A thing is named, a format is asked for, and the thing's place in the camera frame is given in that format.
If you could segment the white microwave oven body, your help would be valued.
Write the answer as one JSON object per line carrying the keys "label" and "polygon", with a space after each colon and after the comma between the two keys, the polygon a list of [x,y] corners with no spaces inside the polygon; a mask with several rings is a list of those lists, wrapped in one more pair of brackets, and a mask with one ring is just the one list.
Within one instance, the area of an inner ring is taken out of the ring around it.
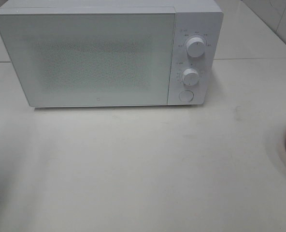
{"label": "white microwave oven body", "polygon": [[[213,0],[9,0],[0,7],[0,15],[139,15],[174,14],[172,58],[169,90],[165,105],[198,105],[205,99],[216,46],[223,21],[223,12]],[[206,40],[205,53],[191,58],[186,41],[195,35]],[[200,80],[186,86],[182,73],[196,69]],[[190,90],[191,102],[182,102],[179,94]]]}

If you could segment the white timer knob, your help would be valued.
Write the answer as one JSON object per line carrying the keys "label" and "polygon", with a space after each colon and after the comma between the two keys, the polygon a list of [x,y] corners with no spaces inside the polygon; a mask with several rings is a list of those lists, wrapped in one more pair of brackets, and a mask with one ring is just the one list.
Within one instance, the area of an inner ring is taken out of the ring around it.
{"label": "white timer knob", "polygon": [[200,80],[199,72],[196,69],[186,69],[182,73],[182,81],[186,86],[194,86]]}

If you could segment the white microwave door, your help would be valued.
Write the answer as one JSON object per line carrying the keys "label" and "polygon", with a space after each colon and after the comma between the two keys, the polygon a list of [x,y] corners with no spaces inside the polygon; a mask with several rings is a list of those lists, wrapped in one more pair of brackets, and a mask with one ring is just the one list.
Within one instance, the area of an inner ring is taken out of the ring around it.
{"label": "white microwave door", "polygon": [[0,15],[32,107],[165,105],[174,14]]}

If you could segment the round white door button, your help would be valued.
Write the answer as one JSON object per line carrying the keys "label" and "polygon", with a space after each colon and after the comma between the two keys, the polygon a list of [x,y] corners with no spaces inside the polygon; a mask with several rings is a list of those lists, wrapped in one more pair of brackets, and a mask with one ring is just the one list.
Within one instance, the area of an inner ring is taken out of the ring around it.
{"label": "round white door button", "polygon": [[179,99],[182,102],[191,102],[193,100],[193,98],[194,98],[194,93],[190,90],[182,91],[179,94]]}

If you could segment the upper white control knob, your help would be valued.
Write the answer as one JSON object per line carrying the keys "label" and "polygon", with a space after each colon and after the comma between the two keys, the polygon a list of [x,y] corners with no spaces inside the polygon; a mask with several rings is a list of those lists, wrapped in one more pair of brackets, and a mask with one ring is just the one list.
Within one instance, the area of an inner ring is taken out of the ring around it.
{"label": "upper white control knob", "polygon": [[205,53],[206,40],[202,36],[195,35],[186,41],[185,46],[191,58],[198,58]]}

